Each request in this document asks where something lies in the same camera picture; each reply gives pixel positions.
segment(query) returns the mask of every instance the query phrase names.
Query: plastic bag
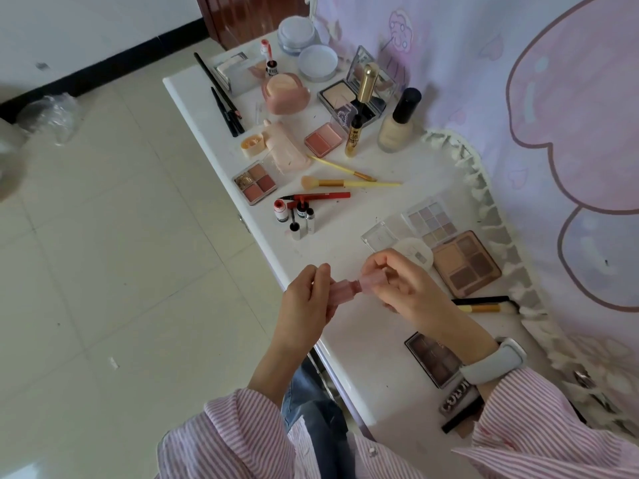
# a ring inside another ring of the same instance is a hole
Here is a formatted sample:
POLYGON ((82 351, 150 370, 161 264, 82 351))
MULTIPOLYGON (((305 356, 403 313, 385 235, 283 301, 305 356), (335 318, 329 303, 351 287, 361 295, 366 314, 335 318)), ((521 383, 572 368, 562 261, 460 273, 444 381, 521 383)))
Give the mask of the plastic bag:
POLYGON ((76 133, 82 111, 75 97, 68 93, 45 95, 41 100, 27 104, 18 114, 16 123, 28 136, 51 127, 56 145, 62 146, 76 133))

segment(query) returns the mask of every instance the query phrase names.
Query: jeans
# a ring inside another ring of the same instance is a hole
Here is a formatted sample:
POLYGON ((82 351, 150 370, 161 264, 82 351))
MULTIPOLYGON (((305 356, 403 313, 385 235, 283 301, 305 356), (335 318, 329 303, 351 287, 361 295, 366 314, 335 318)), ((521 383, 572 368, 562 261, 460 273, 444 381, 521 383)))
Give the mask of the jeans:
POLYGON ((348 447, 344 414, 324 389, 320 376, 306 358, 291 380, 282 403, 288 432, 301 416, 311 436, 322 479, 355 479, 355 459, 348 447))

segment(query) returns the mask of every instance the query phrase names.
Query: pink tube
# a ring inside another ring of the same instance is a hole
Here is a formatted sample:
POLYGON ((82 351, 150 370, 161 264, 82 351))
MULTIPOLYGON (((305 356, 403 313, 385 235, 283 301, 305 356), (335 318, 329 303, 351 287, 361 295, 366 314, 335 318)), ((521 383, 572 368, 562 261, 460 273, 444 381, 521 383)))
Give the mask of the pink tube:
POLYGON ((359 280, 348 281, 346 279, 330 285, 328 290, 328 305, 339 306, 352 301, 357 294, 372 294, 372 288, 378 284, 388 283, 386 273, 382 269, 376 269, 370 274, 361 276, 359 280))

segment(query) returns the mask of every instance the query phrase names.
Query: black baseboard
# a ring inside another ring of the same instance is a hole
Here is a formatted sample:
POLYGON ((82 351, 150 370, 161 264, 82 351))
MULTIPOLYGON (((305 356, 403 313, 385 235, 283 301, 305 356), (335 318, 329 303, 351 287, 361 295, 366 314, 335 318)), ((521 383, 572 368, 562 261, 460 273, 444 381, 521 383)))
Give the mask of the black baseboard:
POLYGON ((13 124, 23 107, 45 95, 68 92, 77 97, 206 38, 208 32, 204 20, 200 18, 62 79, 9 99, 0 104, 0 117, 13 124))

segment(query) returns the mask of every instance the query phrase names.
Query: white table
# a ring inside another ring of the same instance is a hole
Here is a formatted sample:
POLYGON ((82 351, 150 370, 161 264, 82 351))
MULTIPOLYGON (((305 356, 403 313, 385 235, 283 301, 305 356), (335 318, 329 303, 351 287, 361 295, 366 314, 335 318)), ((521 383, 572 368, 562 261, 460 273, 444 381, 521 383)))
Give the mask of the white table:
MULTIPOLYGON (((281 53, 275 33, 268 38, 280 72, 297 72, 295 58, 281 53)), ((239 50, 246 52, 249 46, 259 51, 258 44, 259 41, 253 41, 206 62, 212 68, 230 54, 239 50)), ((342 72, 334 80, 343 76, 342 72)), ((300 142, 330 119, 316 93, 331 82, 305 82, 313 93, 311 103, 303 112, 284 118, 300 142)), ((462 223, 459 227, 475 231, 482 241, 488 240, 478 223, 478 203, 471 198, 468 187, 462 182, 463 174, 454 167, 452 160, 418 140, 393 155, 381 152, 376 144, 381 124, 378 120, 363 130, 355 158, 344 155, 343 144, 327 158, 371 174, 380 181, 403 181, 404 184, 398 188, 355 189, 348 200, 315 202, 315 235, 293 242, 285 234, 288 224, 276 222, 273 201, 278 195, 299 193, 301 175, 285 176, 275 193, 255 206, 249 206, 231 180, 250 164, 239 149, 243 137, 233 138, 230 135, 211 95, 207 76, 194 60, 192 67, 164 79, 164 84, 282 288, 309 263, 319 265, 328 262, 335 279, 353 280, 371 254, 361 235, 378 220, 442 191, 452 195, 446 204, 453 218, 462 223)), ((260 88, 234 97, 233 101, 244 116, 242 124, 247 130, 244 137, 259 133, 262 128, 255 126, 254 120, 256 102, 263 101, 260 88)), ((348 175, 319 163, 314 163, 304 174, 348 178, 348 175)), ((507 287, 506 280, 501 278, 481 289, 477 295, 507 294, 507 287)), ((493 335, 508 335, 519 341, 528 351, 532 367, 557 381, 545 354, 517 317, 475 316, 493 335)), ((414 332, 409 323, 384 309, 374 297, 358 296, 356 300, 340 306, 316 349, 347 395, 347 404, 354 416, 363 421, 375 440, 400 453, 432 479, 479 477, 466 460, 450 452, 455 446, 467 445, 469 439, 462 440, 454 432, 446 435, 440 430, 444 420, 437 409, 446 394, 431 382, 404 346, 404 341, 414 332)))

